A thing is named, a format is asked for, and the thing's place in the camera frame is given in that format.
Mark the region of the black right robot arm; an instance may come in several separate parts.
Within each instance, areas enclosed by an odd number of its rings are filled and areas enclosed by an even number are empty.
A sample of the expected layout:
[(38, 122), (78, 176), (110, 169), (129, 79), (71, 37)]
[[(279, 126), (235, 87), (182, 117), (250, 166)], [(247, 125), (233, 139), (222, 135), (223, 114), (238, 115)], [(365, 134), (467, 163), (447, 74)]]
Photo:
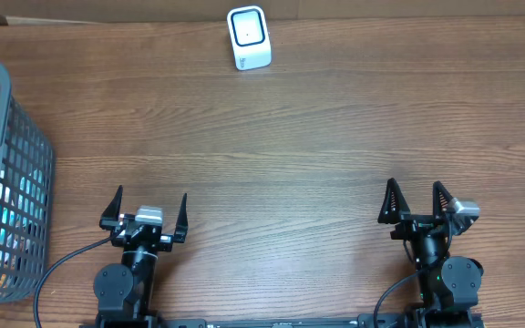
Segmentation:
[(452, 196), (436, 181), (432, 186), (432, 212), (413, 214), (399, 184), (393, 178), (386, 192), (377, 222), (391, 224), (390, 238), (403, 242), (415, 272), (391, 285), (378, 299), (372, 324), (381, 323), (379, 310), (396, 289), (416, 279), (420, 303), (408, 305), (399, 314), (395, 327), (481, 327), (483, 321), (471, 308), (479, 303), (478, 291), (484, 268), (475, 259), (453, 256), (453, 238), (466, 232), (479, 218), (479, 205), (473, 200)]

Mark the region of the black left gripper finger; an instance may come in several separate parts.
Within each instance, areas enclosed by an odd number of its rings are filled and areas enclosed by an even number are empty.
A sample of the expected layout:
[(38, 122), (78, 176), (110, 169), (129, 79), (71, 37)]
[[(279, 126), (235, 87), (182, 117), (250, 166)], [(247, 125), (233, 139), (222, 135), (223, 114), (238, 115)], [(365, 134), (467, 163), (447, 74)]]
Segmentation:
[(117, 227), (120, 226), (119, 215), (122, 193), (123, 186), (119, 185), (113, 199), (102, 212), (99, 220), (99, 227), (102, 230), (115, 230)]
[(187, 196), (188, 194), (185, 193), (181, 201), (180, 212), (176, 221), (175, 231), (172, 237), (172, 241), (175, 243), (184, 243), (187, 237), (189, 229), (187, 215)]

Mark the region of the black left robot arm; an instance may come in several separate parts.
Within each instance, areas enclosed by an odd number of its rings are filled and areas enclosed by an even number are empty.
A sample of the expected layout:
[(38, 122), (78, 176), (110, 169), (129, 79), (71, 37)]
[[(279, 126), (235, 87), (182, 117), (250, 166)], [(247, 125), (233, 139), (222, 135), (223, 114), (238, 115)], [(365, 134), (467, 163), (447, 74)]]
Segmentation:
[(150, 309), (159, 254), (186, 240), (189, 224), (183, 197), (173, 233), (162, 231), (163, 209), (141, 206), (134, 214), (120, 211), (123, 188), (102, 212), (99, 227), (109, 232), (112, 246), (122, 250), (119, 263), (103, 267), (95, 277), (97, 327), (163, 327), (164, 320)]

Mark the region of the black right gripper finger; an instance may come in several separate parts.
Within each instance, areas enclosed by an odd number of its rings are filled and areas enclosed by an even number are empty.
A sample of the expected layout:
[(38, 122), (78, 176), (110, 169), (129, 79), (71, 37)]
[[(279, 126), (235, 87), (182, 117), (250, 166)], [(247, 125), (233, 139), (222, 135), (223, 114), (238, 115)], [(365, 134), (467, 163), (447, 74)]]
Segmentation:
[(410, 208), (394, 178), (386, 183), (384, 201), (377, 218), (378, 223), (398, 224), (411, 215)]
[(444, 218), (447, 213), (452, 213), (454, 211), (450, 206), (453, 196), (439, 180), (433, 183), (432, 194), (432, 209), (435, 218)]

